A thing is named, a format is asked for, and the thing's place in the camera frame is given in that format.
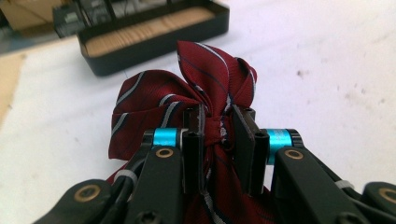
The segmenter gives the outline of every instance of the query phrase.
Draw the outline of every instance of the black cable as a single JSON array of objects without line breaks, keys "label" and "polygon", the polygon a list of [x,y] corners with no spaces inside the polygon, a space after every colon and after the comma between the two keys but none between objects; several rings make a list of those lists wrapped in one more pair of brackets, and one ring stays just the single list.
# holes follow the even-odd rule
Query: black cable
[{"label": "black cable", "polygon": [[128,10],[127,10],[127,7],[128,7],[128,2],[129,2],[129,0],[125,0],[125,6],[124,6],[124,17],[128,15]]},{"label": "black cable", "polygon": [[[319,164],[319,166],[323,169],[324,172],[332,179],[332,181],[337,182],[341,179],[340,176],[338,176],[335,172],[332,171],[323,161],[321,161],[318,157],[316,157],[312,152],[310,152],[314,160]],[[355,199],[355,200],[360,200],[361,195],[354,190],[353,188],[343,188],[342,191],[348,195],[349,197]]]},{"label": "black cable", "polygon": [[112,21],[116,20],[116,13],[114,12],[113,5],[111,4],[111,0],[105,0],[106,9]]},{"label": "black cable", "polygon": [[[132,171],[137,177],[143,169],[145,160],[140,160],[134,164],[128,163],[125,166],[125,170]],[[113,184],[113,195],[117,197],[113,198],[112,203],[105,216],[102,218],[100,224],[111,224],[120,223],[125,216],[126,206],[128,204],[129,197],[133,194],[136,183],[129,176],[119,176]]]},{"label": "black cable", "polygon": [[349,198],[355,205],[356,207],[361,210],[361,212],[370,220],[371,223],[373,224],[395,224],[396,223],[396,217],[383,212],[381,210],[378,210],[372,206],[369,206],[365,203],[362,203],[361,201],[358,201],[353,198]]}]

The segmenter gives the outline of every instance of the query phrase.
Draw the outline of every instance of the red necktie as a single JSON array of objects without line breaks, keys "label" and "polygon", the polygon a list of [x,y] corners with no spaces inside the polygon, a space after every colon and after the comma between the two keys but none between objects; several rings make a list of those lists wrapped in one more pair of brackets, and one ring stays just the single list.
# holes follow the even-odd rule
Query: red necktie
[{"label": "red necktie", "polygon": [[184,223],[274,223],[268,191],[242,193],[233,167],[231,105],[249,107],[256,71],[220,49],[177,43],[178,62],[187,83],[176,75],[150,70],[127,79],[112,117],[109,157],[129,160],[145,130],[182,127],[185,109],[205,105],[207,193],[187,196]]}]

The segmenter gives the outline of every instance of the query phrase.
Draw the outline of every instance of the gray stripe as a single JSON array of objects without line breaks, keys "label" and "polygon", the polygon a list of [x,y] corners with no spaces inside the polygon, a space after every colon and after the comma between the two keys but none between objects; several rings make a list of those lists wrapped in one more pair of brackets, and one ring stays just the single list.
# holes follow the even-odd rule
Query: gray stripe
[{"label": "gray stripe", "polygon": [[206,174],[206,181],[209,180],[209,178],[210,178],[211,175],[212,175],[212,169],[209,168],[209,170],[207,171],[207,174]]},{"label": "gray stripe", "polygon": [[225,67],[227,68],[227,75],[230,73],[230,72],[228,71],[228,66],[227,66],[227,63],[225,62],[225,60],[224,60],[219,54],[217,54],[213,49],[211,49],[210,47],[208,47],[208,46],[206,46],[206,45],[204,45],[204,44],[201,44],[201,43],[195,43],[195,44],[201,46],[201,47],[204,48],[204,49],[207,49],[208,51],[210,51],[211,53],[213,53],[214,55],[216,55],[218,58],[220,58],[220,59],[223,61]]},{"label": "gray stripe", "polygon": [[164,104],[170,97],[172,97],[172,96],[174,96],[173,93],[165,95],[165,96],[161,99],[159,106],[163,105],[163,104]]},{"label": "gray stripe", "polygon": [[231,97],[230,93],[227,95],[227,101],[226,101],[226,106],[224,108],[224,113],[227,113],[227,111],[231,108]]},{"label": "gray stripe", "polygon": [[123,113],[119,119],[119,121],[117,121],[116,126],[114,126],[113,130],[111,131],[111,136],[113,136],[113,134],[120,128],[121,124],[123,123],[123,121],[125,120],[125,117],[128,115],[128,113]]},{"label": "gray stripe", "polygon": [[145,75],[145,72],[141,72],[139,74],[139,78],[137,79],[136,83],[132,86],[131,89],[129,89],[127,92],[125,92],[120,99],[117,101],[116,105],[118,105],[119,103],[121,103],[123,100],[125,100],[125,98],[127,98],[133,91],[134,89],[136,89],[137,85],[140,82],[140,79],[142,79],[142,76]]},{"label": "gray stripe", "polygon": [[249,74],[251,75],[251,80],[253,82],[253,96],[256,93],[256,82],[254,80],[254,76],[253,76],[253,72],[251,71],[251,69],[249,70]]},{"label": "gray stripe", "polygon": [[163,123],[161,124],[161,127],[164,128],[168,124],[169,116],[172,114],[172,111],[174,110],[175,106],[178,105],[180,102],[173,102],[168,106],[166,109],[165,116],[163,117]]},{"label": "gray stripe", "polygon": [[195,85],[194,88],[197,89],[198,91],[203,91],[203,92],[205,92],[205,91],[202,90],[202,88],[201,88],[200,86],[198,86],[198,85]]}]

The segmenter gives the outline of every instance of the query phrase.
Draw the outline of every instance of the screw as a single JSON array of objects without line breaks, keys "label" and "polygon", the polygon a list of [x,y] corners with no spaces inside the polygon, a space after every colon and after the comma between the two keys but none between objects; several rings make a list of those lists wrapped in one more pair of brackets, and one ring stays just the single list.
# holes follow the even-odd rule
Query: screw
[{"label": "screw", "polygon": [[196,137],[196,136],[198,136],[198,134],[195,133],[195,132],[189,132],[189,133],[188,133],[188,136],[189,136],[189,137]]},{"label": "screw", "polygon": [[255,135],[256,137],[264,137],[264,136],[265,136],[264,133],[254,133],[254,135]]},{"label": "screw", "polygon": [[153,211],[141,212],[134,220],[135,224],[161,224],[163,223],[161,217]]}]

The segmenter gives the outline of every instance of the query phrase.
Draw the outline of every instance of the cork lining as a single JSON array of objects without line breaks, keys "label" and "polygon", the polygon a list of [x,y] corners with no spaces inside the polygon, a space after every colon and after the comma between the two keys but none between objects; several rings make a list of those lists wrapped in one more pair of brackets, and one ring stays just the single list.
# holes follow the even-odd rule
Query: cork lining
[{"label": "cork lining", "polygon": [[158,35],[163,35],[201,21],[210,20],[214,17],[214,13],[204,7],[191,7],[111,33],[96,36],[87,41],[85,50],[88,56],[98,57]]}]

